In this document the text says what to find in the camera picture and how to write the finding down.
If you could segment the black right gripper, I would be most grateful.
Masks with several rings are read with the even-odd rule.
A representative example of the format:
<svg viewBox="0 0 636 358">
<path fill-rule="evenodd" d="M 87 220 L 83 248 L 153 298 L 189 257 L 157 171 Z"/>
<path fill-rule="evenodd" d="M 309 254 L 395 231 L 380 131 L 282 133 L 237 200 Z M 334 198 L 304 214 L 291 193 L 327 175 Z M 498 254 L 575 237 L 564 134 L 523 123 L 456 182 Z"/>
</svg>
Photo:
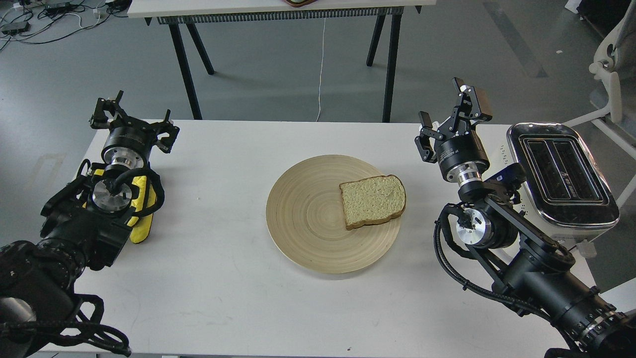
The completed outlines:
<svg viewBox="0 0 636 358">
<path fill-rule="evenodd" d="M 447 182 L 458 182 L 457 175 L 451 171 L 459 165 L 474 162 L 479 174 L 490 168 L 484 145 L 476 131 L 477 124 L 493 118 L 490 100 L 483 89 L 468 85 L 463 79 L 453 77 L 453 84 L 458 92 L 458 101 L 451 118 L 434 129 L 429 113 L 419 111 L 421 126 L 419 135 L 415 137 L 422 160 L 438 162 L 442 177 Z"/>
</svg>

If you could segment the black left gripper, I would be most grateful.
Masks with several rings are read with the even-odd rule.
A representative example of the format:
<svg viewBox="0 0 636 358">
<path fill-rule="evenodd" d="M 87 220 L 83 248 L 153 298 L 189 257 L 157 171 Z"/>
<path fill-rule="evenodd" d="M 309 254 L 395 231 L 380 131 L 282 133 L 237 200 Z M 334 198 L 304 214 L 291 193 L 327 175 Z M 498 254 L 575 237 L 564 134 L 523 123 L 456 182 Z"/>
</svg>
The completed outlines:
<svg viewBox="0 0 636 358">
<path fill-rule="evenodd" d="M 120 106 L 123 95 L 124 91 L 119 90 L 114 99 L 98 98 L 89 126 L 109 130 L 101 153 L 107 165 L 139 169 L 148 165 L 152 146 L 170 154 L 180 128 L 170 119 L 171 110 L 166 111 L 161 122 L 152 124 L 129 118 Z"/>
</svg>

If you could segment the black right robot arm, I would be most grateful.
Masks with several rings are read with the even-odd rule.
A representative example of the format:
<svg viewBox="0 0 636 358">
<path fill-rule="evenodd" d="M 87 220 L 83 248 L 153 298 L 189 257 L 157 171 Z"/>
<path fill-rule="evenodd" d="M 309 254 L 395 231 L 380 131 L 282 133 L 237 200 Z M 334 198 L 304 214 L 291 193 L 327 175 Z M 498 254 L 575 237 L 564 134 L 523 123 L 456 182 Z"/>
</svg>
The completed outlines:
<svg viewBox="0 0 636 358">
<path fill-rule="evenodd" d="M 463 290 L 548 321 L 567 349 L 550 348 L 547 358 L 633 358 L 635 316 L 576 278 L 570 251 L 514 209 L 522 185 L 543 172 L 540 159 L 550 159 L 551 175 L 565 168 L 556 148 L 524 149 L 523 161 L 483 179 L 490 163 L 476 127 L 491 120 L 490 104 L 481 89 L 453 82 L 458 100 L 451 115 L 434 128 L 421 111 L 415 139 L 422 160 L 437 163 L 443 179 L 459 185 L 460 202 L 446 204 L 435 222 L 441 267 Z"/>
</svg>

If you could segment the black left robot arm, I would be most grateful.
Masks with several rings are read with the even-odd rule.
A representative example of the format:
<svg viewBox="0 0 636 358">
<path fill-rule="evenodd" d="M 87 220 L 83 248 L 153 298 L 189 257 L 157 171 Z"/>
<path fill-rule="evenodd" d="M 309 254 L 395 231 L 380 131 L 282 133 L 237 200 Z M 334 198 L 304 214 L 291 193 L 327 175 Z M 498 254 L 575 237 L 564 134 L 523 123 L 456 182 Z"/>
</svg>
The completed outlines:
<svg viewBox="0 0 636 358">
<path fill-rule="evenodd" d="M 148 236 L 165 202 L 150 153 L 154 146 L 170 153 L 179 128 L 170 111 L 155 123 L 127 115 L 122 96 L 97 100 L 89 124 L 108 131 L 101 162 L 84 160 L 75 179 L 46 202 L 41 240 L 1 249 L 3 358 L 25 358 L 49 344 L 131 354 L 127 336 L 102 324 L 102 298 L 77 293 L 75 281 L 86 269 L 111 267 L 126 242 Z"/>
</svg>

